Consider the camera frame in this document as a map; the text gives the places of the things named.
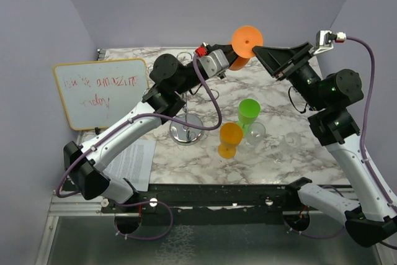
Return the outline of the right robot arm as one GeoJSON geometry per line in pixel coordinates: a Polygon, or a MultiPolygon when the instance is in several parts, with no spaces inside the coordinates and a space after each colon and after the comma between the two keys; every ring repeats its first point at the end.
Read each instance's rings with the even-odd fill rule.
{"type": "Polygon", "coordinates": [[[300,178],[288,185],[286,205],[322,211],[366,248],[395,234],[396,195],[360,144],[364,133],[347,110],[364,97],[359,74],[343,69],[320,78],[309,63],[314,50],[308,42],[292,48],[255,46],[252,51],[273,78],[288,80],[314,111],[308,117],[313,135],[337,161],[357,196],[349,200],[300,178]]]}

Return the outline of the green wine glass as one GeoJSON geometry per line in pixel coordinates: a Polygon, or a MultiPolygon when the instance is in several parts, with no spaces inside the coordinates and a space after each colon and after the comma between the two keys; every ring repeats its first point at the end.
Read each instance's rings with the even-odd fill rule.
{"type": "Polygon", "coordinates": [[[244,99],[239,103],[237,124],[242,128],[244,135],[249,126],[255,122],[260,111],[261,106],[254,99],[244,99]]]}

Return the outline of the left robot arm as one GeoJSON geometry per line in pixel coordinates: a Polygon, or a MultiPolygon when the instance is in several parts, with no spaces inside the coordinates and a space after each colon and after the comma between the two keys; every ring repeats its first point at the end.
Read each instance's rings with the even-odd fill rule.
{"type": "Polygon", "coordinates": [[[197,85],[208,90],[206,80],[223,76],[238,56],[231,45],[202,44],[190,63],[183,65],[174,55],[157,57],[149,74],[153,86],[142,100],[107,130],[78,145],[71,141],[63,148],[65,173],[76,193],[86,200],[103,196],[124,212],[136,207],[135,189],[126,179],[105,174],[107,166],[127,147],[167,121],[185,127],[193,125],[176,119],[185,106],[181,95],[197,85]]]}

